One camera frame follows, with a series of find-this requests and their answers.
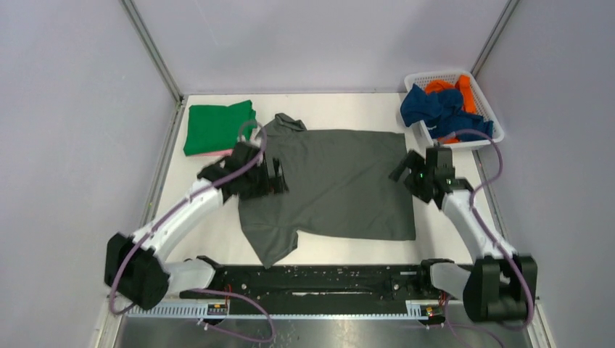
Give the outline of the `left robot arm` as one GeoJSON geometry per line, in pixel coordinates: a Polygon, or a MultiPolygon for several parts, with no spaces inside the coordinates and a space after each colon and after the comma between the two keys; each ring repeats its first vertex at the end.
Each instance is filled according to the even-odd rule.
{"type": "Polygon", "coordinates": [[[150,310],[167,295],[199,289],[215,298],[225,288],[212,262],[168,262],[170,253],[207,215],[231,197],[256,199],[288,191],[282,162],[257,145],[240,141],[230,155],[203,167],[188,191],[167,212],[128,235],[107,242],[104,282],[110,300],[120,294],[150,310]]]}

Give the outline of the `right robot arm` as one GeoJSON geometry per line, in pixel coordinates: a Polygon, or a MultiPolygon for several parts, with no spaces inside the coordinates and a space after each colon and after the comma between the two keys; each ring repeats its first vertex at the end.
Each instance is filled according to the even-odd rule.
{"type": "Polygon", "coordinates": [[[444,292],[461,300],[475,323],[529,325],[534,317],[537,263],[532,256],[519,254],[482,219],[475,205],[478,191],[456,176],[452,150],[433,146],[424,156],[410,150],[389,178],[402,180],[422,202],[434,202],[459,233],[473,262],[465,267],[442,258],[421,261],[417,292],[427,299],[444,292]]]}

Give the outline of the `grey t-shirt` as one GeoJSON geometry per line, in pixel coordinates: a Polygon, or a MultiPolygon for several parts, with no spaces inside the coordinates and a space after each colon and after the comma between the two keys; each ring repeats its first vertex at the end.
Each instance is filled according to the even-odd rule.
{"type": "Polygon", "coordinates": [[[416,239],[412,196],[389,178],[407,153],[403,134],[310,130],[284,113],[267,123],[265,132],[265,153],[281,162],[288,190],[239,202],[242,231],[265,267],[297,248],[299,231],[416,239]]]}

